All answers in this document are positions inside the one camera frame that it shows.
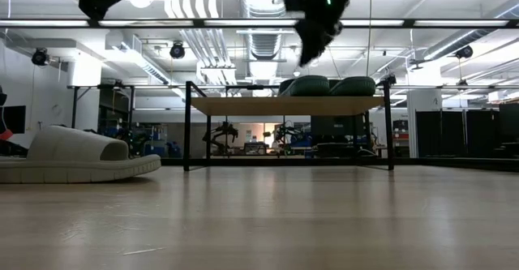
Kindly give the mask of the blue storage crates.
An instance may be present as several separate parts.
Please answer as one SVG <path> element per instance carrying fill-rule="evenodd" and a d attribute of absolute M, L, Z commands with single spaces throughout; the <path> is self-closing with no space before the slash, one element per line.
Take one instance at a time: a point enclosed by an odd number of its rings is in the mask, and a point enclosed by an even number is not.
<path fill-rule="evenodd" d="M 146 133 L 144 156 L 155 154 L 161 158 L 180 159 L 182 157 L 182 149 L 176 141 L 168 139 L 165 126 L 152 126 L 146 130 Z"/>

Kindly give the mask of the dark storage rack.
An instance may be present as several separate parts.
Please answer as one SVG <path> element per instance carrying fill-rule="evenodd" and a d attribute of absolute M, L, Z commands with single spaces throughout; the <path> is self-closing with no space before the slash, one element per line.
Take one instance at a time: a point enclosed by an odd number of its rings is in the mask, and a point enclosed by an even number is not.
<path fill-rule="evenodd" d="M 133 133 L 129 122 L 129 107 L 129 98 L 120 89 L 100 90 L 97 132 L 124 141 L 131 155 Z"/>

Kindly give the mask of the green rubber slide sandal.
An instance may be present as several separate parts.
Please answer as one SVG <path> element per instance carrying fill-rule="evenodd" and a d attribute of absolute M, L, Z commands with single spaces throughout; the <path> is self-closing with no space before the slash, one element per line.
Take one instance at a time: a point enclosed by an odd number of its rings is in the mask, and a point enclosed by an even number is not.
<path fill-rule="evenodd" d="M 376 83 L 371 77 L 352 76 L 330 81 L 330 96 L 373 96 Z"/>
<path fill-rule="evenodd" d="M 278 96 L 325 96 L 329 80 L 321 75 L 305 75 L 280 83 Z"/>

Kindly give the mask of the black room partition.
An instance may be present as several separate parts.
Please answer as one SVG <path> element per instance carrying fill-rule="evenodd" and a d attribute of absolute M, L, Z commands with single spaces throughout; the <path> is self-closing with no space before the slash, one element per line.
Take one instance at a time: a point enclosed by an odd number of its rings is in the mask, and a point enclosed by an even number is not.
<path fill-rule="evenodd" d="M 418 157 L 519 159 L 519 104 L 415 113 Z"/>

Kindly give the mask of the black metal workstation frame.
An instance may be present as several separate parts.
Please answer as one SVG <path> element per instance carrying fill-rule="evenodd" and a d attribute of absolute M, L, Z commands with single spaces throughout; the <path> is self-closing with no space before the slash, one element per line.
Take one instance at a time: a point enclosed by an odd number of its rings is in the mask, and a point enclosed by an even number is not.
<path fill-rule="evenodd" d="M 133 123 L 133 111 L 135 108 L 135 85 L 123 85 L 123 84 L 115 84 L 115 85 L 109 85 L 109 84 L 98 84 L 98 85 L 92 85 L 92 86 L 75 86 L 75 85 L 67 85 L 68 89 L 73 90 L 73 104 L 72 104 L 72 119 L 71 119 L 71 127 L 75 128 L 76 124 L 76 114 L 77 114 L 77 106 L 78 106 L 78 100 L 86 95 L 90 90 L 92 89 L 109 89 L 112 91 L 123 89 L 130 89 L 131 95 L 128 97 L 129 99 L 129 108 L 128 108 L 128 126 L 131 127 L 131 124 Z"/>

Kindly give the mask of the black overhead light beam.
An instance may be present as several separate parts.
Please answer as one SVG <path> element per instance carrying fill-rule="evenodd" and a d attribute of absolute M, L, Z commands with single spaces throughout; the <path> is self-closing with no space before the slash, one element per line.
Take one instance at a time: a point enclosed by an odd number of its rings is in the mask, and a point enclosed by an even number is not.
<path fill-rule="evenodd" d="M 291 28 L 296 19 L 0 19 L 0 28 Z M 343 19 L 344 28 L 514 29 L 519 19 Z"/>

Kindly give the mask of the light grey rubber slide sandal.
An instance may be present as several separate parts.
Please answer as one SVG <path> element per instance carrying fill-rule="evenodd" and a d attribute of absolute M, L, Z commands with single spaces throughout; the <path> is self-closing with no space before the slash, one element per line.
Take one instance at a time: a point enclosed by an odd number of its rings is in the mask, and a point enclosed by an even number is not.
<path fill-rule="evenodd" d="M 26 156 L 0 156 L 0 184 L 112 182 L 160 167 L 158 155 L 131 159 L 128 144 L 120 139 L 47 126 L 36 134 Z"/>

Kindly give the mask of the black monitor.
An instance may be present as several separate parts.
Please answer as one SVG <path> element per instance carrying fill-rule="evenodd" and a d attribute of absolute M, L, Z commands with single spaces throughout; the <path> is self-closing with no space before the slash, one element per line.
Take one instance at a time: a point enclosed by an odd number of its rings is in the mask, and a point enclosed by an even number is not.
<path fill-rule="evenodd" d="M 24 134 L 25 118 L 25 105 L 0 107 L 0 134 L 6 131 L 11 131 L 13 134 Z"/>

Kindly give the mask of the shelf with red bins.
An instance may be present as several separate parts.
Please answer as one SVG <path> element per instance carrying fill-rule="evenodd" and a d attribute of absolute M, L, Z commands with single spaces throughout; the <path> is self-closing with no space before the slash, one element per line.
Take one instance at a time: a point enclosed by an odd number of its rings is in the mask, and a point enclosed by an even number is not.
<path fill-rule="evenodd" d="M 392 143 L 395 157 L 410 157 L 409 122 L 394 120 L 392 122 Z"/>

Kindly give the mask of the black aluminium rig frame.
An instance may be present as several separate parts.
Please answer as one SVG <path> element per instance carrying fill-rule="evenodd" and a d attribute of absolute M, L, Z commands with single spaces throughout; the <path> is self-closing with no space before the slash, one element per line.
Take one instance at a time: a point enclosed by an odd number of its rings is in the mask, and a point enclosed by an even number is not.
<path fill-rule="evenodd" d="M 182 159 L 161 159 L 163 166 L 184 167 Z M 451 167 L 460 169 L 482 169 L 491 171 L 504 171 L 519 173 L 519 159 L 486 159 L 486 158 L 417 158 L 405 159 L 394 158 L 394 166 L 397 165 L 424 165 Z M 378 158 L 358 159 L 261 159 L 261 158 L 236 158 L 236 159 L 190 159 L 186 166 L 209 167 L 209 166 L 382 166 L 388 168 L 389 161 Z"/>

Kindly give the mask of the wooden shelf with black frame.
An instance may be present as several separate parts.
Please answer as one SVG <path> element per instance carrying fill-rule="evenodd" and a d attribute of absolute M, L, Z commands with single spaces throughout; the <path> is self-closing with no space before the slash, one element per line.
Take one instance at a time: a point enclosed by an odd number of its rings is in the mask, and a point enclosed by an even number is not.
<path fill-rule="evenodd" d="M 386 164 L 394 169 L 392 143 L 392 115 L 390 85 L 383 83 L 383 96 L 281 96 L 281 97 L 209 97 L 202 88 L 187 81 L 185 84 L 183 170 L 211 166 L 302 166 L 302 165 L 378 165 Z M 294 158 L 216 158 L 207 155 L 204 159 L 192 159 L 191 149 L 191 109 L 196 108 L 206 116 L 206 130 L 211 130 L 213 116 L 357 116 L 369 115 L 369 110 L 384 107 L 387 157 L 382 160 L 360 161 L 346 159 L 294 159 Z"/>

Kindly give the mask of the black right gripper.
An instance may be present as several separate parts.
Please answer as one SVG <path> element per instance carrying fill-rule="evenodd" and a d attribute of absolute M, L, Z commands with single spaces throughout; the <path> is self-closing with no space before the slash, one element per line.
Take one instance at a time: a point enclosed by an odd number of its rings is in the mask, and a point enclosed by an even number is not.
<path fill-rule="evenodd" d="M 302 19 L 295 24 L 295 30 L 302 41 L 298 65 L 304 67 L 321 56 L 325 49 L 323 45 L 329 45 L 341 34 L 343 24 L 337 21 L 324 25 L 319 21 Z"/>

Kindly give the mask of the silver ribbed ventilation duct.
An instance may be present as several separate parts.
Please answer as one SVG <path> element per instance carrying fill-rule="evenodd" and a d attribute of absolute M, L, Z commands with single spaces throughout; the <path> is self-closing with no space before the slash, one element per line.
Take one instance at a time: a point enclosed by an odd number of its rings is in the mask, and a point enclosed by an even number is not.
<path fill-rule="evenodd" d="M 247 19 L 279 19 L 286 13 L 281 0 L 241 0 L 242 14 Z M 247 47 L 255 59 L 274 59 L 281 49 L 281 34 L 253 32 L 247 35 Z"/>

